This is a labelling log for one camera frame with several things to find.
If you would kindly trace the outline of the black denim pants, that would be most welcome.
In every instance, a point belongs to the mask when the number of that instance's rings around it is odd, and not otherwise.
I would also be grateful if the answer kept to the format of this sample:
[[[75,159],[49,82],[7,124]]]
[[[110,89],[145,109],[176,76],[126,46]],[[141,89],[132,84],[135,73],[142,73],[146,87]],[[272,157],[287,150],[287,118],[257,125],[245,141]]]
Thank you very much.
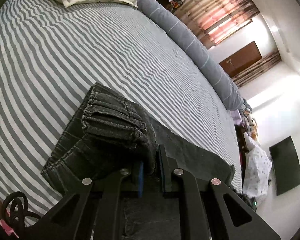
[[[213,152],[174,134],[140,105],[96,83],[70,119],[41,174],[66,194],[76,181],[98,178],[123,168],[143,182],[141,198],[125,202],[123,239],[179,239],[176,199],[159,193],[157,147],[196,178],[230,184],[235,168]]]

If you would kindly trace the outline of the door side curtain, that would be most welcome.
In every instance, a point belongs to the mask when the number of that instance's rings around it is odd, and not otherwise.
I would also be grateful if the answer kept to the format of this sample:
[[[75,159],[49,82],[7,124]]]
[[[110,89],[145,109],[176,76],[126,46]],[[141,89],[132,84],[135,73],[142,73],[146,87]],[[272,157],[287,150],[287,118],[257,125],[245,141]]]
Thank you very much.
[[[274,51],[267,54],[262,59],[258,60],[247,69],[241,71],[237,75],[235,75],[232,80],[237,85],[238,88],[241,88],[248,84],[249,82],[255,80],[265,72],[269,71],[273,68],[276,64],[280,63],[281,55],[279,51]]]

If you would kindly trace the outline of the black wall television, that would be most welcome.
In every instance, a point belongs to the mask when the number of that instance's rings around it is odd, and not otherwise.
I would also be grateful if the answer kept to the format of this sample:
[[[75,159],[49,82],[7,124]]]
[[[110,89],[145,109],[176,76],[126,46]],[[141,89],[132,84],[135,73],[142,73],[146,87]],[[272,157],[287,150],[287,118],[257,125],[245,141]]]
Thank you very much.
[[[276,194],[282,195],[300,185],[300,163],[292,137],[269,148],[276,180]]]

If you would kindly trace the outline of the patterned window curtain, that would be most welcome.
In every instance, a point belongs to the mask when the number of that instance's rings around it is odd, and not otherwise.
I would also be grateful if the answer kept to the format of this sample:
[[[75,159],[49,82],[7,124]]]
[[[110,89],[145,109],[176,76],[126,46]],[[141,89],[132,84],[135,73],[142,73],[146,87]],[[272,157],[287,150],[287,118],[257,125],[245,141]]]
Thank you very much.
[[[252,0],[184,0],[174,15],[209,49],[249,24],[259,13]]]

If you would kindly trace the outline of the white dotted cloth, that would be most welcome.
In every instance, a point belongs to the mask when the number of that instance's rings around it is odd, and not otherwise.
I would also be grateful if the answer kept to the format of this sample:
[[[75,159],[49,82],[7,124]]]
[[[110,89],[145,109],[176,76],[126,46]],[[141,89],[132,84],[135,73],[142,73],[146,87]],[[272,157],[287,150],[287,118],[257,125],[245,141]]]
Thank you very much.
[[[258,207],[267,197],[268,181],[272,162],[266,152],[247,132],[244,139],[248,149],[246,154],[245,176],[243,180],[243,194],[254,199]]]

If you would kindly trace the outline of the grey white striped bed sheet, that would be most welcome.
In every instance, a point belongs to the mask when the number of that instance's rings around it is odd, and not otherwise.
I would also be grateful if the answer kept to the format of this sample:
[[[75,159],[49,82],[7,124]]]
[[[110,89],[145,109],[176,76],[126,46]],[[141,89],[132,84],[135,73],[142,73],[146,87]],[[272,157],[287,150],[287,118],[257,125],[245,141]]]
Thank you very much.
[[[0,200],[21,191],[31,211],[59,200],[40,172],[95,83],[140,104],[175,134],[235,168],[230,111],[186,53],[137,8],[6,0],[0,9]]]

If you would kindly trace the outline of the grey rolled duvet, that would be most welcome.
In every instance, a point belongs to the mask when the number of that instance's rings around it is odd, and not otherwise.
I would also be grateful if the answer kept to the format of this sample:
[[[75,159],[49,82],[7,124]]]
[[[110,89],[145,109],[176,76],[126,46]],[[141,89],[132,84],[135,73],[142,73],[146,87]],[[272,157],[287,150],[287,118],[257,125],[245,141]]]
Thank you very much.
[[[156,0],[137,0],[138,10],[157,24],[187,54],[213,87],[225,108],[236,111],[244,100],[238,87],[192,31]]]

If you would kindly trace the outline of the pile of colourful clothes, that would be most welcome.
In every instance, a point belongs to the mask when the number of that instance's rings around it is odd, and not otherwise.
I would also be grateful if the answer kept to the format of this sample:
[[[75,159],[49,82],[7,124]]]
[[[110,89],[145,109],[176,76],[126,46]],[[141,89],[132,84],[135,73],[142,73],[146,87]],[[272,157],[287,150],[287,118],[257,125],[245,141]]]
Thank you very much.
[[[256,145],[259,145],[258,133],[257,133],[257,122],[253,117],[252,107],[243,99],[243,105],[240,109],[231,111],[230,115],[233,119],[235,126],[239,127],[238,142],[242,142],[248,152],[252,151]]]

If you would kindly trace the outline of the brown wooden door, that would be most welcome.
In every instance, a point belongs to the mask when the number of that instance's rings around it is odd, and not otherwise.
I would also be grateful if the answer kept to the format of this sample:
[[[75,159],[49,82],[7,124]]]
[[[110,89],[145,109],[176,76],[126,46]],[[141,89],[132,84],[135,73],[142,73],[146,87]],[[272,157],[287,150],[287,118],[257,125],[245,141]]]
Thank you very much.
[[[260,59],[262,59],[262,55],[255,41],[253,41],[219,64],[230,77],[234,77]]]

